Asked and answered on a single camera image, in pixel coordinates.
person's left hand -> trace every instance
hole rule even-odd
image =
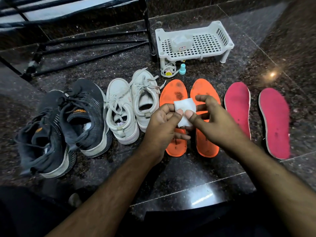
[[[139,147],[155,158],[155,164],[162,160],[164,151],[173,138],[191,139],[189,135],[174,131],[183,116],[182,110],[174,111],[174,104],[164,104],[151,115],[145,137]]]

perforated basket bottom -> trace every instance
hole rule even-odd
[[[216,52],[221,52],[222,50],[217,38],[211,34],[202,34],[202,35],[193,36],[192,49],[189,49],[189,50],[172,52],[169,39],[162,42],[161,47],[162,47],[162,51],[171,57],[180,57],[180,56],[188,56],[188,55],[199,56],[201,52],[203,54],[207,54],[207,53],[214,54]]]

pink insole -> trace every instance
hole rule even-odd
[[[243,132],[251,139],[249,129],[250,93],[242,82],[235,82],[226,91],[224,97],[225,108],[234,118]]]
[[[288,159],[290,110],[286,100],[275,89],[266,88],[259,95],[259,107],[264,117],[269,153],[277,159]]]

white cloth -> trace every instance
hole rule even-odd
[[[174,108],[176,111],[179,109],[183,110],[183,113],[186,110],[191,110],[194,113],[197,111],[197,107],[192,98],[177,100],[177,101],[174,101],[173,103],[174,103]],[[184,115],[178,124],[178,127],[183,127],[183,126],[193,126]]]

hand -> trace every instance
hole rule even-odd
[[[151,115],[144,140],[139,147],[146,155],[155,158],[155,164],[162,160],[164,151],[173,138],[191,139],[188,135],[174,131],[183,116],[182,110],[174,111],[174,104],[164,104]]]
[[[209,141],[228,152],[233,152],[240,144],[250,141],[231,115],[212,96],[197,95],[195,99],[205,102],[197,105],[197,111],[208,113],[197,115],[187,110],[184,115]]]

